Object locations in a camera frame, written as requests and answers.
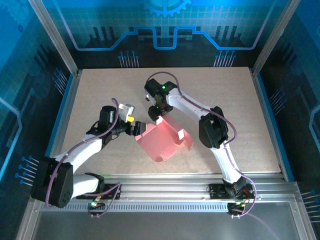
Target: grid pattern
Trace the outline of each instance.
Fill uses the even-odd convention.
[[[0,97],[9,104],[16,99],[27,74],[37,76],[40,73],[40,66],[34,60],[40,43],[54,49],[48,35],[40,31],[41,28],[40,21],[34,15],[0,71]],[[9,110],[0,104],[0,127],[8,113]]]
[[[155,13],[150,14],[142,7],[63,8],[61,12],[80,48],[84,48],[90,41],[89,35],[95,35],[93,27],[98,28],[100,36],[103,36],[100,27],[113,27],[116,38],[127,32],[129,27],[161,27],[159,38],[170,38],[169,27],[181,25],[199,26],[212,37],[216,35],[217,27],[221,26],[218,40],[223,38],[226,26],[229,26],[226,39],[232,34],[232,26],[237,26],[235,36],[241,34],[240,40],[246,47],[251,47],[269,9],[266,6],[191,6],[180,14],[175,13],[173,17],[157,17]],[[274,26],[281,10],[273,11],[267,23],[269,29]],[[58,12],[55,9],[50,9],[49,12],[59,32],[68,39]]]

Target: gear logo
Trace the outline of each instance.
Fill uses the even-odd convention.
[[[190,3],[191,0],[142,0],[144,9],[156,14],[157,17],[160,15],[173,17],[174,13],[180,14],[180,10],[185,10],[186,5]]]
[[[0,0],[0,6],[5,6],[19,25],[29,16],[28,0]]]

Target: enclosure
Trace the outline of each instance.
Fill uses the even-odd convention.
[[[0,0],[0,238],[319,238],[319,12],[317,0]],[[111,98],[151,123],[144,84],[159,71],[235,125],[230,147],[267,227],[210,198],[221,168],[177,109],[190,151],[157,164],[120,135],[76,172],[122,183],[101,219],[90,201],[30,198],[37,159],[78,143]]]

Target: metal frame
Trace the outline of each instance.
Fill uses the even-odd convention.
[[[70,73],[75,76],[78,72],[78,67],[72,58],[64,40],[62,39],[54,21],[52,20],[50,14],[48,13],[45,5],[41,0],[29,0],[35,14],[42,23],[45,31],[49,35],[52,43],[59,52],[62,60],[69,69]]]
[[[260,70],[262,69],[263,65],[267,61],[270,53],[272,52],[276,43],[278,42],[279,38],[284,32],[292,15],[295,13],[296,8],[298,7],[300,1],[301,0],[288,0],[287,5],[284,7],[278,21],[276,22],[274,28],[272,29],[272,32],[270,33],[268,40],[263,46],[263,49],[253,66],[254,77],[258,76]]]
[[[257,187],[257,204],[289,203],[301,240],[315,240],[312,225],[296,182],[286,182],[280,173],[247,173]],[[122,183],[121,197],[112,212],[227,212],[230,199],[210,200],[208,184],[221,183],[221,174],[131,174],[108,175],[108,183]],[[30,240],[39,212],[86,212],[89,200],[72,200],[65,208],[46,209],[30,201],[17,240]]]
[[[72,82],[70,83],[70,89],[66,96],[65,105],[60,106],[63,107],[63,111],[61,114],[61,119],[58,122],[57,130],[54,136],[51,136],[53,139],[52,148],[47,149],[46,155],[49,157],[57,156],[61,153],[62,146],[64,144],[64,139],[66,136],[67,128],[68,128],[68,122],[71,116],[72,108],[75,102],[76,93],[79,86],[79,81],[81,78],[82,70],[78,71],[76,76],[72,79]]]
[[[70,72],[75,75],[78,71],[77,66],[42,1],[29,0],[29,2]],[[256,183],[258,204],[289,203],[300,239],[315,240],[316,236],[302,201],[297,183],[286,182],[283,179],[284,177],[288,180],[288,174],[286,173],[276,134],[273,130],[268,109],[262,95],[261,86],[257,79],[258,73],[266,62],[299,2],[300,0],[291,0],[283,10],[254,65],[253,72],[253,82],[257,90],[261,108],[267,122],[283,175],[281,173],[273,172],[246,173],[246,175],[251,177]],[[79,78],[75,80],[76,81],[74,81],[68,94],[66,106],[63,110],[63,117],[58,126],[51,155],[59,153],[62,147],[66,127],[68,125],[79,84]],[[169,210],[174,212],[217,212],[226,211],[226,203],[232,202],[230,199],[211,200],[209,193],[207,192],[208,184],[221,183],[221,174],[129,174],[106,175],[105,178],[108,183],[122,183],[121,198],[115,201],[114,207],[111,209],[113,212],[168,212]],[[28,202],[16,239],[32,239],[33,232],[36,229],[39,212],[55,211],[61,212],[61,214],[63,214],[63,212],[74,211],[85,212],[87,204],[88,201],[86,200],[72,200],[66,208],[45,209],[43,202],[31,199]]]
[[[278,159],[283,177],[286,181],[293,181],[291,169],[288,169],[288,171],[287,171],[287,168],[285,166],[284,158],[286,158],[287,156],[283,155],[283,151],[281,151],[281,149],[280,149],[280,145],[282,145],[282,142],[280,142],[281,140],[279,141],[277,139],[277,134],[276,134],[276,131],[274,129],[274,125],[271,120],[272,111],[271,112],[268,111],[267,102],[266,102],[266,99],[264,98],[264,93],[262,90],[262,86],[260,85],[258,76],[252,75],[252,81],[253,81],[255,91],[258,96],[260,105],[261,105],[264,120],[265,120],[266,126],[268,128],[268,131],[269,131],[269,134],[271,137],[271,141],[272,141],[272,145],[273,145],[273,148],[275,151],[275,155]]]

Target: black joint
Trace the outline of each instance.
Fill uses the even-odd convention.
[[[231,197],[235,198],[241,191],[242,189],[246,186],[246,179],[241,176],[238,181],[234,183],[229,183],[226,182],[225,180],[222,180],[225,186],[225,191],[226,193]]]
[[[157,108],[156,106],[149,107],[148,115],[152,121],[155,122],[159,118],[159,116],[161,116],[161,114],[161,109]]]
[[[211,111],[224,117],[220,107],[211,108]],[[220,145],[228,140],[228,126],[227,123],[220,117],[208,113],[201,116],[199,120],[199,139],[207,148],[219,149]]]
[[[98,179],[98,186],[95,190],[95,192],[91,192],[92,194],[99,194],[99,193],[102,193],[105,189],[105,178],[103,176],[100,176],[98,174],[95,174],[95,173],[91,173],[91,172],[86,172],[85,173],[86,175],[90,175],[90,176],[93,176],[95,178]]]
[[[133,129],[133,136],[142,135],[147,130],[147,124],[145,122],[136,121]]]
[[[65,207],[70,201],[74,192],[74,171],[73,166],[69,163],[63,163],[56,176],[52,176],[58,161],[55,158],[44,157],[38,159],[37,173],[34,178],[30,195],[32,198],[44,202],[49,186],[49,181],[54,178],[49,204],[58,208]]]

